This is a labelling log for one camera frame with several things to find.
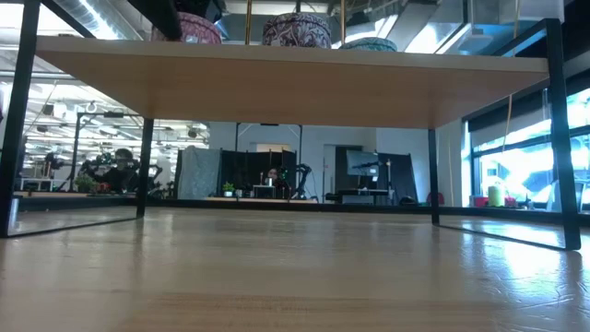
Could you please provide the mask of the pink patterned candle tin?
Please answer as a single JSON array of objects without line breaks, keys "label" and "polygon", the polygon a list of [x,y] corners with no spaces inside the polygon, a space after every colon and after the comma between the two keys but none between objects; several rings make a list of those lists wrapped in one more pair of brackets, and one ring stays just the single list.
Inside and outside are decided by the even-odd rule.
[{"label": "pink patterned candle tin", "polygon": [[152,27],[150,40],[152,42],[185,42],[199,44],[222,44],[221,36],[216,26],[197,15],[178,13],[181,36],[178,38],[166,37],[158,28]]}]

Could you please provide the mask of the purple patterned candle tin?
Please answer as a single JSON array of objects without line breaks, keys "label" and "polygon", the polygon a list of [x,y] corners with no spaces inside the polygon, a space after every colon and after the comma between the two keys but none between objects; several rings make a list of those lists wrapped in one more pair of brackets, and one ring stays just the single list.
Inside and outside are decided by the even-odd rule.
[{"label": "purple patterned candle tin", "polygon": [[281,14],[269,19],[263,26],[262,44],[330,49],[331,30],[325,19],[313,14]]}]

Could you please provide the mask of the wooden riser shelf black frame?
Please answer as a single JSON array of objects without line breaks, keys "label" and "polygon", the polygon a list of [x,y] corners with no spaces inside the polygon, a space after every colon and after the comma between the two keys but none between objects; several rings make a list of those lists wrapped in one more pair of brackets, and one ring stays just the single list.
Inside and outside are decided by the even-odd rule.
[{"label": "wooden riser shelf black frame", "polygon": [[[84,27],[75,37],[45,37],[38,34],[40,9],[58,11],[54,0],[2,3],[20,4],[23,13],[0,156],[0,238],[9,236],[32,68],[40,56],[137,112],[151,144],[158,119],[418,128],[427,131],[435,159],[439,126],[526,88],[545,88],[565,246],[581,246],[561,24],[555,18],[537,24],[547,35],[546,56],[518,58],[506,48],[469,56],[101,40]],[[151,144],[140,154],[138,217],[148,200]]]}]

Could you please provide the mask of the teal patterned candle tin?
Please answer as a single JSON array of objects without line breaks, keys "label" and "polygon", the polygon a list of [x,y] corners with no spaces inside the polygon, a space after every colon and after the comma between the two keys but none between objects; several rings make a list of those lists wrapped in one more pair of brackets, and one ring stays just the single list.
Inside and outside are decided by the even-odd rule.
[{"label": "teal patterned candle tin", "polygon": [[346,42],[339,47],[340,50],[375,51],[375,52],[396,52],[397,46],[394,42],[384,38],[365,37],[355,41]]}]

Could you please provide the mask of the black curtain partition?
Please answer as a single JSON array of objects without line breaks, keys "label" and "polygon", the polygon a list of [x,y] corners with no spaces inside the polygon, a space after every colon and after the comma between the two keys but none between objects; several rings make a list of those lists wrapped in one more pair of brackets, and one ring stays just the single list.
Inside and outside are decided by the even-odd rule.
[{"label": "black curtain partition", "polygon": [[[218,174],[218,193],[224,196],[222,186],[234,185],[233,196],[239,198],[291,199],[295,195],[297,154],[295,152],[266,151],[221,151]],[[266,176],[270,169],[277,168],[280,184],[268,186]]]}]

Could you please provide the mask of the grey fabric panel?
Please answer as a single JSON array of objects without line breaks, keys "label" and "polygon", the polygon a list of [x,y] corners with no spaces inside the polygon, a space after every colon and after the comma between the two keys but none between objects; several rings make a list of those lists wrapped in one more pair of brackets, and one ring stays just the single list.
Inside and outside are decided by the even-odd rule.
[{"label": "grey fabric panel", "polygon": [[220,149],[190,146],[182,151],[178,198],[200,200],[214,196],[218,191]]}]

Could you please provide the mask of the background green potted plant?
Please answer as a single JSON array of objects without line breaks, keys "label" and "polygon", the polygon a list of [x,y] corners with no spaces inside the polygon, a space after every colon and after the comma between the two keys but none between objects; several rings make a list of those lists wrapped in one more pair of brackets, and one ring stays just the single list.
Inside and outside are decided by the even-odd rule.
[{"label": "background green potted plant", "polygon": [[99,189],[99,184],[89,175],[81,173],[75,179],[75,186],[79,193],[94,194]]}]

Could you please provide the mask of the black low desk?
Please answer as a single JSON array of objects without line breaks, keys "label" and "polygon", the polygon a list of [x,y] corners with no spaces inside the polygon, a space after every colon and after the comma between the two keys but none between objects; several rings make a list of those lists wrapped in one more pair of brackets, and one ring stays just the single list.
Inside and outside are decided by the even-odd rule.
[{"label": "black low desk", "polygon": [[383,189],[346,189],[339,190],[337,193],[328,193],[324,195],[326,201],[333,201],[336,204],[344,205],[370,205],[375,206],[379,203],[380,197],[389,197],[390,192]]}]

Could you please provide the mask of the green cylinder container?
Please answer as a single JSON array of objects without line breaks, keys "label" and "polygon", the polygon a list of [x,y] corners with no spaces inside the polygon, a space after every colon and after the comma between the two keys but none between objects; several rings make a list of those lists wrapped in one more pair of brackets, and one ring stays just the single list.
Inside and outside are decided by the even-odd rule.
[{"label": "green cylinder container", "polygon": [[488,187],[488,205],[493,208],[500,208],[505,205],[505,190],[501,184]]}]

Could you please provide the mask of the black metal rig frame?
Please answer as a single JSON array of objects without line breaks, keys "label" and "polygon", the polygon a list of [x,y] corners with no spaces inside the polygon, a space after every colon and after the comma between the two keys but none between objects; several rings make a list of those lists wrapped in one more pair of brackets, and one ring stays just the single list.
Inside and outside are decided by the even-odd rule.
[{"label": "black metal rig frame", "polygon": [[[119,144],[124,148],[139,146],[141,148],[150,148],[151,139],[146,134],[141,136],[133,135],[131,130],[144,129],[145,119],[139,121],[139,114],[122,113],[115,111],[108,112],[82,112],[77,113],[75,136],[73,143],[73,153],[71,159],[71,170],[67,178],[68,191],[73,192],[75,189],[75,179],[81,170],[83,161],[78,157],[80,140],[89,140],[96,143],[100,148],[105,142],[110,144]],[[84,128],[102,130],[105,134],[101,138],[80,136]]]}]

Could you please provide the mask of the wall monitor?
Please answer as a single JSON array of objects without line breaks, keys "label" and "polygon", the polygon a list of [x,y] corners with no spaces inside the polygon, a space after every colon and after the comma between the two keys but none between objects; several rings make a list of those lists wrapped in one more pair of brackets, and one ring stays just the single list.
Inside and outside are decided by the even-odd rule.
[{"label": "wall monitor", "polygon": [[379,164],[378,155],[375,153],[351,149],[347,151],[348,175],[377,176]]}]

